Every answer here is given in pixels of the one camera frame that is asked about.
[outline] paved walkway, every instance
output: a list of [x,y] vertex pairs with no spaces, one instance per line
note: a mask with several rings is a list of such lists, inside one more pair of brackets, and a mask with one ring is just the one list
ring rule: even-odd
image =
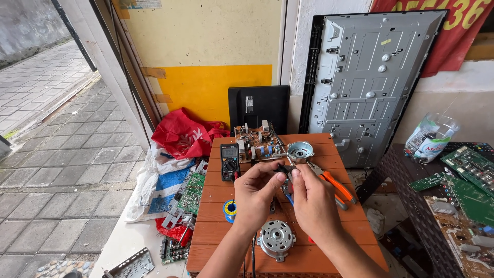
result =
[[0,162],[0,278],[93,261],[127,204],[144,152],[109,89],[93,83]]
[[91,74],[72,40],[0,71],[0,134],[45,111]]

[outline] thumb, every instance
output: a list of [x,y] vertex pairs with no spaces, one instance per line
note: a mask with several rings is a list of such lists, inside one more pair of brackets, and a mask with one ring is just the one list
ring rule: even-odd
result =
[[276,189],[287,180],[287,177],[283,173],[275,173],[268,183],[259,190],[259,194],[263,199],[272,199],[276,193]]
[[291,171],[291,179],[293,184],[293,202],[299,203],[301,201],[307,201],[307,188],[305,187],[305,181],[302,178],[302,174],[298,169]]

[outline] power supply board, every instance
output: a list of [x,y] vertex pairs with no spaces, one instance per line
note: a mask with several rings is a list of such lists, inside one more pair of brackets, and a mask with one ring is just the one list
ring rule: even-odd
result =
[[262,121],[260,128],[249,128],[247,123],[233,129],[235,141],[239,145],[240,163],[250,161],[266,161],[276,159],[277,154],[284,151],[283,141],[276,135],[273,125],[267,120]]
[[176,261],[186,260],[189,257],[190,241],[182,246],[178,240],[165,236],[161,241],[161,264],[169,264]]
[[435,173],[428,178],[424,178],[418,181],[414,181],[409,184],[409,186],[415,191],[419,192],[422,190],[426,190],[428,188],[439,185],[443,176],[441,174]]
[[444,174],[452,200],[461,206],[471,220],[494,227],[494,199],[472,183]]
[[494,235],[486,233],[483,226],[468,219],[461,210],[454,214],[434,212],[433,207],[440,201],[429,196],[424,199],[463,275],[467,278],[492,278],[494,249],[489,246]]
[[193,173],[190,176],[190,180],[180,197],[180,201],[178,201],[177,207],[183,209],[184,212],[193,212],[197,215],[205,178],[205,176],[199,173]]
[[494,197],[494,163],[463,146],[441,158],[461,176]]

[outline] red plastic bag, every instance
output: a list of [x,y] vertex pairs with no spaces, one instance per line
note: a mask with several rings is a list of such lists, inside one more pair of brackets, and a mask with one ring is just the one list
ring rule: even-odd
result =
[[229,137],[224,122],[191,120],[185,108],[168,113],[158,124],[151,139],[176,159],[209,156],[213,139]]
[[[180,238],[184,234],[185,230],[187,229],[187,227],[185,227],[183,225],[176,225],[174,228],[168,230],[162,226],[163,221],[165,221],[164,218],[157,218],[157,219],[155,219],[155,221],[156,221],[156,229],[161,234],[164,234],[168,237],[175,238],[176,240],[180,240]],[[193,230],[188,229],[187,233],[185,234],[184,238],[182,239],[182,243],[180,245],[185,246],[187,244],[187,242],[189,242],[189,240],[192,238],[193,232],[194,232]]]

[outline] orange-handled pliers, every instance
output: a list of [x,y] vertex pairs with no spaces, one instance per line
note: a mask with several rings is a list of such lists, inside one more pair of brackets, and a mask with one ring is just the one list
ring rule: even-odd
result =
[[[350,202],[352,202],[352,204],[356,204],[357,203],[357,199],[352,195],[352,193],[342,183],[340,183],[337,180],[335,180],[333,178],[333,176],[331,176],[331,173],[330,172],[323,171],[319,166],[317,166],[316,164],[314,164],[312,162],[307,162],[307,163],[312,168],[312,170],[314,171],[314,173],[316,173],[316,175],[319,176],[319,178],[321,178],[322,180],[325,180],[325,181],[331,183],[334,187],[336,187],[339,191],[341,191],[343,193],[343,195],[345,195],[345,197],[347,197],[348,200],[350,200]],[[348,206],[336,194],[334,195],[334,198],[335,198],[335,201],[336,201],[337,205],[342,210],[347,210],[348,209]]]

